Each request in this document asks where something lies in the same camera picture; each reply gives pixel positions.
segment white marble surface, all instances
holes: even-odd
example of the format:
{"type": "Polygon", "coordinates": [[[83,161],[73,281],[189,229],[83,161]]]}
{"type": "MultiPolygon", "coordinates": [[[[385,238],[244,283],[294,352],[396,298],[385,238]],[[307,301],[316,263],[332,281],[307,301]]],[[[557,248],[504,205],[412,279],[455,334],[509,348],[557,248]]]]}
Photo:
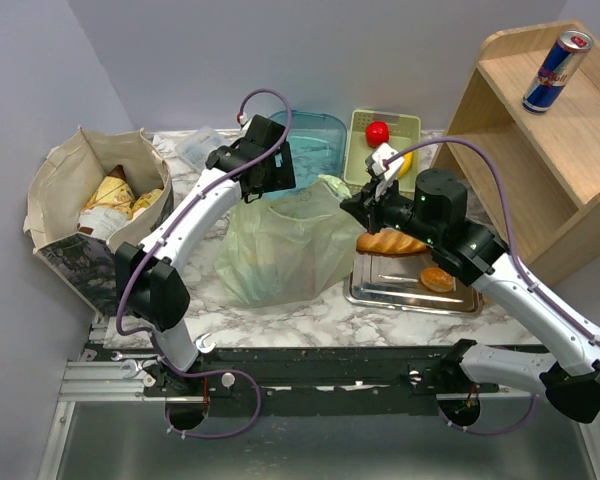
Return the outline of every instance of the white marble surface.
{"type": "MultiPolygon", "coordinates": [[[[423,139],[441,132],[423,132],[423,139]]],[[[172,169],[176,204],[193,188],[198,174],[177,158],[173,147],[184,132],[156,134],[154,144],[172,169]]],[[[421,167],[431,163],[435,148],[421,151],[421,167]]],[[[488,217],[475,196],[470,200],[471,216],[488,217]]],[[[473,338],[487,344],[524,344],[537,340],[497,305],[486,305],[477,317],[419,312],[398,312],[363,308],[350,304],[338,283],[318,298],[276,307],[241,310],[228,307],[223,287],[214,271],[214,260],[227,229],[221,219],[205,236],[189,259],[184,280],[191,294],[186,323],[195,337],[213,334],[222,347],[340,347],[449,345],[460,338],[473,338]]],[[[143,323],[126,317],[127,328],[143,323]]],[[[105,338],[106,348],[149,348],[145,334],[121,337],[111,319],[105,338]]]]}

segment silver tray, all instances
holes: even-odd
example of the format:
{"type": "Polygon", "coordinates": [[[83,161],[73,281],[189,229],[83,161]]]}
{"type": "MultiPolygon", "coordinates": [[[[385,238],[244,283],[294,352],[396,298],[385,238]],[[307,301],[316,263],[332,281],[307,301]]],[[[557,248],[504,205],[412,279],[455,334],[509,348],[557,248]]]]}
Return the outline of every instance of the silver tray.
{"type": "Polygon", "coordinates": [[[383,257],[356,253],[353,272],[344,282],[351,303],[393,310],[416,310],[448,315],[477,315],[482,296],[454,278],[453,290],[432,292],[420,283],[420,272],[435,263],[429,253],[383,257]]]}

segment red apple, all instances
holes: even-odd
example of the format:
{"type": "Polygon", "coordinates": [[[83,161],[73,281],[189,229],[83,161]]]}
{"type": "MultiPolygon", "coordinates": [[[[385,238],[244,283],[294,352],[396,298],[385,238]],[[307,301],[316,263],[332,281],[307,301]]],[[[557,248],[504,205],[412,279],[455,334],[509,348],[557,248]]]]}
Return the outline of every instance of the red apple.
{"type": "Polygon", "coordinates": [[[364,130],[364,136],[371,148],[377,148],[389,141],[389,126],[384,122],[371,122],[364,130]]]}

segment energy drink can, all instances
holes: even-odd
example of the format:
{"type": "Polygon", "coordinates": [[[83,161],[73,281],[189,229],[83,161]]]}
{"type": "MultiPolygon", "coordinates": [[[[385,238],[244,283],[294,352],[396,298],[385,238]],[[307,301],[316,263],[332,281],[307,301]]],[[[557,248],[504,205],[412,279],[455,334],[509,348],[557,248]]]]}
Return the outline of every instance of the energy drink can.
{"type": "Polygon", "coordinates": [[[522,97],[524,108],[532,113],[549,110],[592,46],[593,39],[586,33],[577,30],[562,32],[522,97]]]}

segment yellow basket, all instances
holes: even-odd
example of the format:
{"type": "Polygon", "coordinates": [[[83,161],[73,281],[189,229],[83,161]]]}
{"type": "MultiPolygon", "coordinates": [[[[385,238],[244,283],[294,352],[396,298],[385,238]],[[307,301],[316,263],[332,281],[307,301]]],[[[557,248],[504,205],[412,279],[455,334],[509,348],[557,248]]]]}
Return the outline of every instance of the yellow basket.
{"type": "MultiPolygon", "coordinates": [[[[354,110],[351,115],[347,155],[344,165],[344,181],[351,185],[364,185],[369,181],[367,166],[364,163],[374,151],[367,145],[364,130],[372,122],[385,122],[389,126],[389,145],[395,150],[402,150],[420,141],[420,118],[396,113],[374,112],[371,110],[354,110]]],[[[420,157],[413,152],[413,163],[407,174],[398,180],[402,193],[413,193],[416,176],[420,171],[420,157]]]]}

